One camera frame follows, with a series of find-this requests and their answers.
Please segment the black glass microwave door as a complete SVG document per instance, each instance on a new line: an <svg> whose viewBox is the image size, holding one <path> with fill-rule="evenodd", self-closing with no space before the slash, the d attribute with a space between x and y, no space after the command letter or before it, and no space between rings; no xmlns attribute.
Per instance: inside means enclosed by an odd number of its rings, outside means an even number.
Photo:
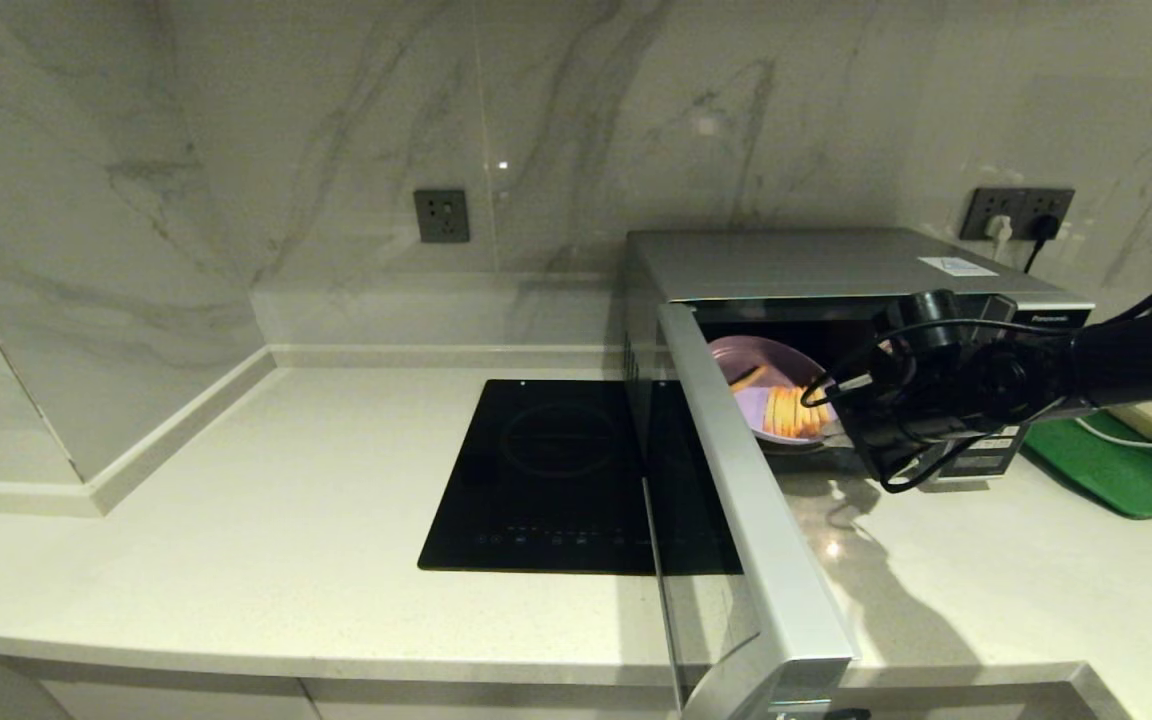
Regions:
<svg viewBox="0 0 1152 720"><path fill-rule="evenodd" d="M692 309L654 306L632 347L680 720L827 720L858 647Z"/></svg>

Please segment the white paper sheet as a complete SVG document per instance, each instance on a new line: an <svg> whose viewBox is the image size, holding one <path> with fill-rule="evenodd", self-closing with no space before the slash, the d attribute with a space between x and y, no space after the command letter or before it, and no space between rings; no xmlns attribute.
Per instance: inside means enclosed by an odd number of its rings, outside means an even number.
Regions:
<svg viewBox="0 0 1152 720"><path fill-rule="evenodd" d="M995 270L969 262L955 256L932 256L932 258L918 258L920 263L931 266L937 272L957 278L969 276L996 276Z"/></svg>

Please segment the purple plate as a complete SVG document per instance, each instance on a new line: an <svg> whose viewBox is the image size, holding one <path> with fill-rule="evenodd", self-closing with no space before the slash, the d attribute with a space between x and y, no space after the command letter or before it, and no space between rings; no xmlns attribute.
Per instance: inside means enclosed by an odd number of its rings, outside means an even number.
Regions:
<svg viewBox="0 0 1152 720"><path fill-rule="evenodd" d="M824 367L817 361L810 359L803 353L781 342L770 340L770 338L748 336L748 334L732 334L732 336L718 338L708 343L710 355L717 361L719 370L730 389L730 382L749 369L758 365L767 365L768 370L755 386L732 393L738 406L742 419L748 429L759 441L791 448L808 448L827 445L832 439L841 435L838 429L838 416L828 406L829 420L824 429L823 435L808 438L771 435L761 430L765 395L772 387L801 387L805 388L810 382L817 381L823 374Z"/></svg>

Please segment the grey double wall socket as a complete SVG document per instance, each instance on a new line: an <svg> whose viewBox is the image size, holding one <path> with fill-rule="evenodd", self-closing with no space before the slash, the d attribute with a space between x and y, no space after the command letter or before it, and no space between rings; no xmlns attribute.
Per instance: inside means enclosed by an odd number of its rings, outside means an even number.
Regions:
<svg viewBox="0 0 1152 720"><path fill-rule="evenodd" d="M967 204L967 213L960 223L957 237L964 241L986 241L983 229L986 220L995 214L1011 217L1011 240L1029 241L1025 225L1037 214L1052 211L1062 218L1073 205L1074 188L1021 188L1011 185L986 185L975 188Z"/></svg>

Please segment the grey single wall socket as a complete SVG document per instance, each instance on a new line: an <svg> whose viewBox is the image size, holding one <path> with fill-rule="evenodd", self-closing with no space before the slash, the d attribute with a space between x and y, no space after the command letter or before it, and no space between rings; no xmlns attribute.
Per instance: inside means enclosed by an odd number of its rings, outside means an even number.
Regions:
<svg viewBox="0 0 1152 720"><path fill-rule="evenodd" d="M465 191L415 190L414 209L420 243L470 242Z"/></svg>

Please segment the green tray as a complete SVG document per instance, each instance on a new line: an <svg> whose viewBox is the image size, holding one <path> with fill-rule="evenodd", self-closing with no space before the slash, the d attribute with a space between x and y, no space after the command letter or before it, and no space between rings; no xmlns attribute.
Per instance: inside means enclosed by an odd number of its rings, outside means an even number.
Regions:
<svg viewBox="0 0 1152 720"><path fill-rule="evenodd" d="M1030 425L1025 455L1064 486L1129 520L1152 520L1152 441L1111 414Z"/></svg>

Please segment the silver microwave oven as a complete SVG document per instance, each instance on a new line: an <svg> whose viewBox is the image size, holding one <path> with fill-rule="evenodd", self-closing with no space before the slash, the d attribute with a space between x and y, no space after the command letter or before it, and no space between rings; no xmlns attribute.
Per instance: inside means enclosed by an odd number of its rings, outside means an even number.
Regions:
<svg viewBox="0 0 1152 720"><path fill-rule="evenodd" d="M932 256L998 275L946 275L918 260ZM950 290L967 314L1060 328L1082 327L1094 310L1073 291L900 228L634 232L621 285L627 392L641 430L653 384L677 382L658 327L664 304L690 306L717 366L708 343L748 334L796 348L824 372L873 338L873 316L908 293Z"/></svg>

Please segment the black induction cooktop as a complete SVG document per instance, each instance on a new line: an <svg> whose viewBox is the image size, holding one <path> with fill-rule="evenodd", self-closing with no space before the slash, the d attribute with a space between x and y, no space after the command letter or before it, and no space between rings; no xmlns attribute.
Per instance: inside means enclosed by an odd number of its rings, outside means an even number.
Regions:
<svg viewBox="0 0 1152 720"><path fill-rule="evenodd" d="M737 575L677 382L637 429L626 384L485 384L417 564L429 571Z"/></svg>

